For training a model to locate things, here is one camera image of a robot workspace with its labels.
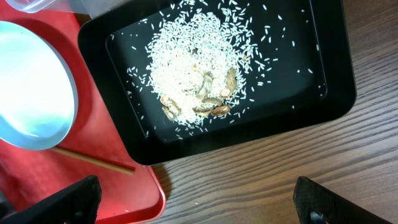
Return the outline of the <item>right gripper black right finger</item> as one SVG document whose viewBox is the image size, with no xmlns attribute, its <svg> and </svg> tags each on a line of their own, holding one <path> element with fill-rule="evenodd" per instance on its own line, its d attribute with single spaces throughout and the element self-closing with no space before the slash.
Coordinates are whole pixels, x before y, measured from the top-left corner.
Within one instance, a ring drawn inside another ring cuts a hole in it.
<svg viewBox="0 0 398 224">
<path fill-rule="evenodd" d="M 390 224 L 304 176 L 297 179 L 293 201 L 300 224 Z"/>
</svg>

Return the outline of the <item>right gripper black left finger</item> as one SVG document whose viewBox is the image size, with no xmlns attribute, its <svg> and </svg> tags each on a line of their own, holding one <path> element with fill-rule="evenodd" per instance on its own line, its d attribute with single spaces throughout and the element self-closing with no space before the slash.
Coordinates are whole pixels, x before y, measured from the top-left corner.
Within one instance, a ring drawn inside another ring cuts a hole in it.
<svg viewBox="0 0 398 224">
<path fill-rule="evenodd" d="M 99 178 L 89 175 L 21 212 L 1 218 L 1 224 L 94 224 L 101 197 Z"/>
</svg>

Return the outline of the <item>wooden chopstick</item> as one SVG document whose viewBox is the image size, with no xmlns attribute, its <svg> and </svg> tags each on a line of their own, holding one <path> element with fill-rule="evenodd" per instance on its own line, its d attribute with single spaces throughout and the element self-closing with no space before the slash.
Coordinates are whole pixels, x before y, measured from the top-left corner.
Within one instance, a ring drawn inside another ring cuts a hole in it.
<svg viewBox="0 0 398 224">
<path fill-rule="evenodd" d="M 53 151 L 53 152 L 59 153 L 59 154 L 63 154 L 64 156 L 72 157 L 72 158 L 75 158 L 75 159 L 78 159 L 78 160 L 81 160 L 81 161 L 85 161 L 85 162 L 88 162 L 90 164 L 94 164 L 96 166 L 104 167 L 104 168 L 107 168 L 107 169 L 110 169 L 110 170 L 113 170 L 113 171 L 116 171 L 116 172 L 120 172 L 120 173 L 127 174 L 127 175 L 133 175 L 134 174 L 134 170 L 132 170 L 132 169 L 128 169 L 128 168 L 125 168 L 125 167 L 122 167 L 122 166 L 117 166 L 115 164 L 111 164 L 111 163 L 108 163 L 108 162 L 105 162 L 105 161 L 102 161 L 102 160 L 99 160 L 99 159 L 95 159 L 95 158 L 90 157 L 90 156 L 86 156 L 86 155 L 79 154 L 79 153 L 76 153 L 76 152 L 73 152 L 73 151 L 69 151 L 69 150 L 66 150 L 66 149 L 62 149 L 62 148 L 59 148 L 59 147 L 52 147 L 52 148 L 50 148 L 50 150 Z"/>
</svg>

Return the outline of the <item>light blue plate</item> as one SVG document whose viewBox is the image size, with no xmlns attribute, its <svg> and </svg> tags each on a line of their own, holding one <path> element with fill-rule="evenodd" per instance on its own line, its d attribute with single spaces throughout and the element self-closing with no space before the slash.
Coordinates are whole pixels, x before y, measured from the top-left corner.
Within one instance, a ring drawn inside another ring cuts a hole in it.
<svg viewBox="0 0 398 224">
<path fill-rule="evenodd" d="M 62 142 L 78 112 L 73 74 L 56 48 L 1 22 L 1 140 L 40 151 Z"/>
</svg>

